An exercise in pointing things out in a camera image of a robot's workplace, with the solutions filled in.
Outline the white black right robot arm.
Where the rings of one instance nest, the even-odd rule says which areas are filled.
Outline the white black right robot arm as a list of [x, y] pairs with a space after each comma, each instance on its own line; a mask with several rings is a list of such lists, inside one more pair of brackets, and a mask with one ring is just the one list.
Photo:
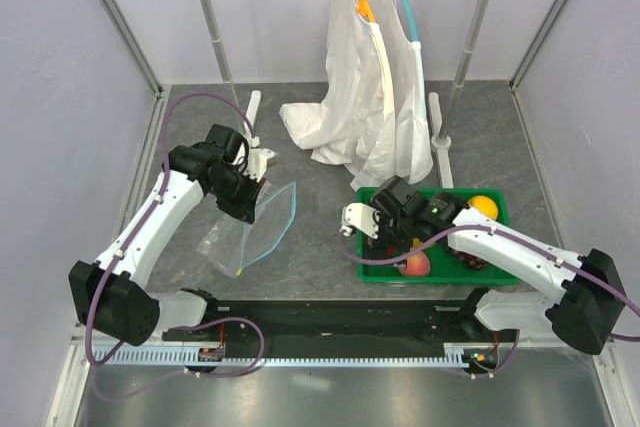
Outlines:
[[380, 248], [406, 250], [415, 239], [485, 261], [531, 286], [530, 292], [488, 290], [458, 315], [467, 339], [505, 329], [552, 332], [568, 346], [598, 355], [625, 307], [613, 259], [553, 247], [489, 218], [451, 192], [430, 197], [393, 177], [358, 207], [355, 226]]

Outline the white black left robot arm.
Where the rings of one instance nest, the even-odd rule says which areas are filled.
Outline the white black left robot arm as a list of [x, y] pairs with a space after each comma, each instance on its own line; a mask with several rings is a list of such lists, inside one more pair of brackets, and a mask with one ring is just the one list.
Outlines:
[[116, 240], [93, 263], [79, 261], [69, 283], [78, 320], [131, 346], [174, 327], [198, 340], [219, 329], [218, 314], [195, 293], [153, 295], [146, 286], [156, 262], [186, 216], [208, 195], [229, 217], [251, 224], [275, 153], [219, 124], [206, 139], [173, 148], [156, 184]]

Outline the clear zip top bag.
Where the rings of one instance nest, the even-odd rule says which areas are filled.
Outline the clear zip top bag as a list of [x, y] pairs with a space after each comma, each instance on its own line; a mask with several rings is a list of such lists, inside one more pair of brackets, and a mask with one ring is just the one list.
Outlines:
[[277, 187], [267, 182], [260, 192], [253, 224], [223, 214], [196, 251], [224, 275], [236, 278], [269, 256], [283, 240], [297, 211], [297, 183]]

